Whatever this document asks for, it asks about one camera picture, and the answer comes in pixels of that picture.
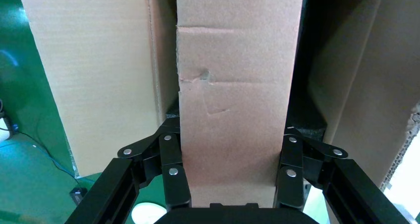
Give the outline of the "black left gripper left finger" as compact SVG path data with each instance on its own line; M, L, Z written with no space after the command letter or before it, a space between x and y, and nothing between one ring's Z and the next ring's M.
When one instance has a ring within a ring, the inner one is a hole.
M161 175L168 211L191 206L191 194L183 167L180 119L168 118L157 131L118 151L84 196L68 224L123 224L140 189Z

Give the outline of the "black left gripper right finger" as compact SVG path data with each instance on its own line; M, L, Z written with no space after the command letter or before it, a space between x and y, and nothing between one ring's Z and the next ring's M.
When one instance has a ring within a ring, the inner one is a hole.
M289 126L284 130L274 207L301 211L304 181L322 190L341 224L408 223L345 150L307 138Z

